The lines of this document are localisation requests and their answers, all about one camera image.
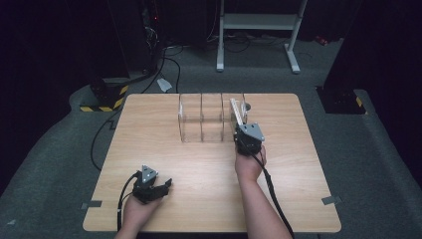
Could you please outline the person's right hand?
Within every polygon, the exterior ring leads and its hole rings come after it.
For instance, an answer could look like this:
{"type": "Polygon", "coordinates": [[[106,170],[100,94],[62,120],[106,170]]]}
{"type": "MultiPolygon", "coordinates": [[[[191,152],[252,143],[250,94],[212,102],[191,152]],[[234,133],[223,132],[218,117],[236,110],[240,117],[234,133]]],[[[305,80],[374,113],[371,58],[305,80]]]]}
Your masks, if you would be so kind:
{"type": "Polygon", "coordinates": [[[266,149],[264,146],[262,146],[260,152],[255,155],[246,156],[237,153],[235,159],[235,171],[238,180],[240,182],[256,182],[266,163],[266,149]]]}

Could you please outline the black yellow striped stand base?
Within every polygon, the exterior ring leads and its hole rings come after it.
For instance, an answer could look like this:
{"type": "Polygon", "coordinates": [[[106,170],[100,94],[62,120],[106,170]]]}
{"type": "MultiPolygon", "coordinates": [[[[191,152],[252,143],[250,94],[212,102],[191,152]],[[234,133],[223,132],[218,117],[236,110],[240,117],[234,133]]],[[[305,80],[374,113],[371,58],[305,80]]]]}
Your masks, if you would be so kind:
{"type": "Polygon", "coordinates": [[[364,115],[366,109],[353,90],[317,87],[316,92],[327,114],[364,115]]]}
{"type": "Polygon", "coordinates": [[[80,110],[82,112],[114,112],[121,107],[128,85],[109,86],[104,80],[97,80],[90,84],[90,90],[95,101],[90,104],[81,104],[80,110]]]}

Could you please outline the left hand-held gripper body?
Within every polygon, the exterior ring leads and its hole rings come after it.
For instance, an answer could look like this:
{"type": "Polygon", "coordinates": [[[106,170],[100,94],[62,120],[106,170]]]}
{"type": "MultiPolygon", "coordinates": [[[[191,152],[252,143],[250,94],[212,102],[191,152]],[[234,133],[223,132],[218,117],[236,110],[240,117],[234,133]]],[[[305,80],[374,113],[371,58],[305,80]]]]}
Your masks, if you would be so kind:
{"type": "Polygon", "coordinates": [[[136,175],[136,182],[133,184],[132,194],[140,202],[147,204],[158,198],[154,182],[158,172],[147,165],[141,167],[136,175]]]}

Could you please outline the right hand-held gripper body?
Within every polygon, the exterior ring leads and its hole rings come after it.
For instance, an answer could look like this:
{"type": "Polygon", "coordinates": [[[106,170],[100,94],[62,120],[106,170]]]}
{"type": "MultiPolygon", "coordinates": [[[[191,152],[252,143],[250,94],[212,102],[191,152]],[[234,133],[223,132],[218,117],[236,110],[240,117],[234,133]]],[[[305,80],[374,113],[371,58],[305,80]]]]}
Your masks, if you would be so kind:
{"type": "Polygon", "coordinates": [[[260,126],[254,123],[240,125],[241,132],[234,134],[237,152],[242,155],[255,155],[260,152],[265,137],[260,126]]]}

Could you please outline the green leaf picture book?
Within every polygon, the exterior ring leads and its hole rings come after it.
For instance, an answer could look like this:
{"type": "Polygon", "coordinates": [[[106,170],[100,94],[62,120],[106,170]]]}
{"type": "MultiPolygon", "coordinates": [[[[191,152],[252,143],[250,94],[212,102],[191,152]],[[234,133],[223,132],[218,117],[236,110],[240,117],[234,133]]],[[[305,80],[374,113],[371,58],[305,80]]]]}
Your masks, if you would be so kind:
{"type": "Polygon", "coordinates": [[[242,112],[242,103],[236,99],[230,100],[231,122],[233,127],[244,123],[244,114],[242,112]]]}

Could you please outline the person's left hand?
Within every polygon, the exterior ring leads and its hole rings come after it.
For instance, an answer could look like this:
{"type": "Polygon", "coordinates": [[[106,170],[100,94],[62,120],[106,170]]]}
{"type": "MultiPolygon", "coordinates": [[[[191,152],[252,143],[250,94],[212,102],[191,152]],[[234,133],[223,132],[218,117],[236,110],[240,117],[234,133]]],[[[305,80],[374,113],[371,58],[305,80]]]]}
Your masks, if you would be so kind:
{"type": "Polygon", "coordinates": [[[121,232],[137,234],[146,224],[153,212],[158,208],[162,199],[155,199],[148,203],[142,203],[130,195],[124,205],[121,232]]]}

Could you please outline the white metal stand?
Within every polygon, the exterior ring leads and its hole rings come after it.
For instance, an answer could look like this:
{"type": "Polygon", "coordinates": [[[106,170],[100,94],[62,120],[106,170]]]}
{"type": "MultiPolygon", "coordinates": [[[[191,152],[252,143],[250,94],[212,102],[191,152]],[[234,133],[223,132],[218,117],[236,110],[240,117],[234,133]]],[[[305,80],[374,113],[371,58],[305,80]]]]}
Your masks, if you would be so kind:
{"type": "Polygon", "coordinates": [[[238,14],[225,12],[225,0],[220,2],[218,49],[216,71],[224,71],[224,31],[225,30],[274,30],[291,31],[290,42],[284,45],[292,72],[301,72],[294,53],[294,46],[299,34],[308,0],[301,0],[297,14],[238,14]]]}

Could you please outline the clear acrylic divided rack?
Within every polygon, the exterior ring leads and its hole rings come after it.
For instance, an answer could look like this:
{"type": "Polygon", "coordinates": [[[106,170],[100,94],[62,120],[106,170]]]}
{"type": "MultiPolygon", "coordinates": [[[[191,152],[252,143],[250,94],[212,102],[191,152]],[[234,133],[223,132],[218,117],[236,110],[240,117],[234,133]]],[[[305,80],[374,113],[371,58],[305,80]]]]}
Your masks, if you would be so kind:
{"type": "Polygon", "coordinates": [[[219,143],[232,141],[237,124],[232,104],[247,121],[244,94],[181,94],[179,96],[178,123],[183,142],[219,143]]]}

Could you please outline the pale grey floor scrap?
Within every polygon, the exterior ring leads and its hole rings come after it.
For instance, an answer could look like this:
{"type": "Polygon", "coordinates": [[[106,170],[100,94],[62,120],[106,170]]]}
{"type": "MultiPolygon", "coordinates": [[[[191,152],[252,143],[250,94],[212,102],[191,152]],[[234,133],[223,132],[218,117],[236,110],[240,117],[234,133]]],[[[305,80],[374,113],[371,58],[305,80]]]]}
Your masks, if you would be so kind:
{"type": "Polygon", "coordinates": [[[164,93],[168,92],[172,88],[171,84],[163,78],[158,79],[157,83],[164,93]]]}

